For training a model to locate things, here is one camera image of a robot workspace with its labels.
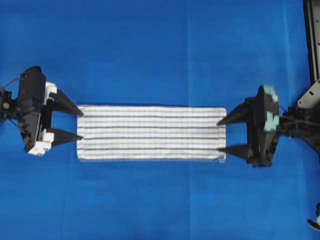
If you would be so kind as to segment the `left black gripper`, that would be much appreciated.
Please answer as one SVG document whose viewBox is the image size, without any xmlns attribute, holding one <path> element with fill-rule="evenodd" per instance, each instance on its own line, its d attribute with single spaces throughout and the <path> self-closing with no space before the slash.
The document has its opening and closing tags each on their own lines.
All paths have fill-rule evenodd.
<svg viewBox="0 0 320 240">
<path fill-rule="evenodd" d="M 44 102 L 39 102 L 32 97 L 22 100 L 17 97 L 16 119 L 26 153 L 43 156 L 55 146 L 83 139 L 80 135 L 52 128 L 52 111 L 75 116 L 84 115 L 52 82 L 45 83 Z"/>
</svg>

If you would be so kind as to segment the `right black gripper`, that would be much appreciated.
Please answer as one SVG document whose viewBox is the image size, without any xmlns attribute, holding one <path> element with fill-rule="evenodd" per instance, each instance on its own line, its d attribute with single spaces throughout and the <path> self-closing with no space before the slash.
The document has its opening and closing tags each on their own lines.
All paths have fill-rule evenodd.
<svg viewBox="0 0 320 240">
<path fill-rule="evenodd" d="M 230 125 L 248 122 L 247 124 L 247 144 L 239 144 L 228 147 L 219 147 L 216 150 L 229 155 L 233 155 L 246 162 L 249 159 L 254 167 L 270 167 L 272 158 L 278 145 L 277 128 L 276 131 L 266 132 L 256 124 L 257 117 L 257 95 L 245 99 L 245 103 L 238 105 L 227 116 L 220 120 L 216 125 Z"/>
</svg>

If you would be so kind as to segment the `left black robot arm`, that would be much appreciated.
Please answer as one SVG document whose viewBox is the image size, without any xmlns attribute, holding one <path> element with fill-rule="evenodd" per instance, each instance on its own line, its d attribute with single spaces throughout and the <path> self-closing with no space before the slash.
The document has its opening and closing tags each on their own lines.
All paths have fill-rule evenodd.
<svg viewBox="0 0 320 240">
<path fill-rule="evenodd" d="M 10 91 L 0 90 L 0 122 L 17 120 L 15 127 L 21 134 L 26 153 L 43 156 L 55 146 L 83 139 L 80 135 L 52 128 L 53 111 L 80 117 L 84 115 L 54 83 L 45 84 L 44 102 L 36 102 L 27 112 L 23 112 L 18 106 L 18 99 L 11 99 L 11 96 Z"/>
</svg>

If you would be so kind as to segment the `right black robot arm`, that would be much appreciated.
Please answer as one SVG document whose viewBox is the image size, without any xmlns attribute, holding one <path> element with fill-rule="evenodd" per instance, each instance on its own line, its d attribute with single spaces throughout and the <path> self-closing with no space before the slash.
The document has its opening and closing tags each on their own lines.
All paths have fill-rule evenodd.
<svg viewBox="0 0 320 240">
<path fill-rule="evenodd" d="M 271 86 L 261 85 L 255 97 L 246 98 L 217 124 L 236 123 L 246 123 L 247 143 L 218 151 L 244 159 L 255 168 L 272 166 L 280 136 L 302 139 L 320 151 L 320 105 L 296 105 L 280 115 L 279 99 Z"/>
</svg>

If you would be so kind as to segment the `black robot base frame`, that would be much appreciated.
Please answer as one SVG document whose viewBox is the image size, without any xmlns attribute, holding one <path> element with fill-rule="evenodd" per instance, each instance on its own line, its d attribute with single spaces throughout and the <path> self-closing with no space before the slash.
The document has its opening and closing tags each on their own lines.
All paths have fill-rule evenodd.
<svg viewBox="0 0 320 240">
<path fill-rule="evenodd" d="M 297 105 L 302 109 L 312 109 L 320 102 L 320 2 L 304 0 L 303 11 L 311 86 Z"/>
</svg>

